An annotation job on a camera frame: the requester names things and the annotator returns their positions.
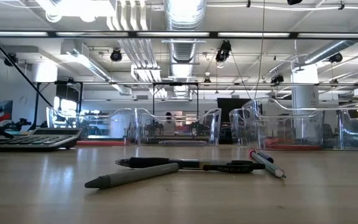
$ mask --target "monitor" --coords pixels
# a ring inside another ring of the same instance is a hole
[[[240,109],[250,99],[218,98],[218,108],[222,109],[221,122],[230,122],[229,113],[234,109]]]

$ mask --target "wire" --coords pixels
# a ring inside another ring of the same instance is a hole
[[[242,75],[241,75],[241,72],[240,72],[240,70],[239,70],[239,67],[237,66],[236,59],[234,58],[233,51],[231,51],[231,55],[232,55],[232,57],[233,57],[234,64],[236,65],[236,69],[237,69],[237,71],[238,71],[238,73],[239,73],[239,76],[240,76],[240,78],[241,78],[241,82],[242,82],[242,84],[244,85],[244,88],[246,89],[246,92],[247,92],[248,97],[251,99],[251,96],[249,95],[249,92],[248,92],[248,90],[247,90],[247,86],[246,86],[246,84],[244,83],[244,79],[242,78]]]
[[[6,2],[2,2],[0,1],[0,4],[4,4],[7,6],[11,6],[11,7],[18,7],[18,8],[23,8],[23,9],[36,9],[36,8],[42,8],[41,6],[15,6]]]
[[[214,4],[207,5],[207,7],[247,7],[246,4]],[[278,10],[278,11],[293,11],[293,12],[303,12],[303,11],[323,11],[323,10],[338,10],[338,7],[319,7],[319,8],[287,8],[287,7],[275,7],[275,6],[251,6],[259,9],[270,9],[270,10]],[[345,7],[344,9],[358,9],[358,7]]]
[[[258,74],[258,81],[256,83],[256,89],[255,89],[255,96],[254,99],[256,99],[256,94],[258,92],[258,86],[260,81],[260,71],[262,69],[262,55],[264,53],[264,37],[265,37],[265,4],[266,0],[264,0],[264,12],[262,17],[262,44],[260,46],[260,58],[259,58],[259,74]]]

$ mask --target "wooden desk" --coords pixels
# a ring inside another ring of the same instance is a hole
[[[268,152],[264,170],[185,171],[91,190],[84,183],[131,156],[247,159],[234,146],[98,147],[0,153],[0,223],[358,223],[358,152]]]

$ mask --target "spotlight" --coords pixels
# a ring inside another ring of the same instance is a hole
[[[211,79],[210,78],[205,78],[204,83],[211,83]]]
[[[17,63],[17,62],[19,61],[19,59],[17,59],[17,57],[16,57],[16,53],[12,53],[12,52],[11,52],[11,53],[8,53],[8,56],[9,56],[9,58],[12,59],[12,61],[13,61],[14,63]],[[4,64],[5,64],[6,66],[13,67],[13,64],[12,64],[10,61],[8,61],[7,58],[5,58]]]
[[[122,60],[121,50],[120,49],[113,49],[110,55],[110,59],[113,62],[120,62]]]
[[[231,51],[231,44],[230,41],[224,40],[221,47],[218,50],[218,53],[216,54],[216,61],[217,62],[224,62],[226,59],[229,58]]]
[[[301,3],[302,0],[287,0],[288,4],[291,6],[293,4],[298,4],[298,3]]]
[[[341,53],[335,54],[333,56],[331,56],[329,59],[329,62],[334,63],[334,62],[342,62],[343,60],[343,56],[341,55]]]
[[[272,77],[272,81],[270,83],[282,83],[284,82],[283,75],[277,75],[276,77]]]
[[[333,79],[333,80],[329,81],[329,84],[339,84],[338,79]]]

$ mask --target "table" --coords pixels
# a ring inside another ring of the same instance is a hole
[[[108,190],[84,188],[131,156],[247,159],[215,147],[80,147],[0,152],[0,223],[358,223],[358,152],[267,151],[286,172],[178,173]]]

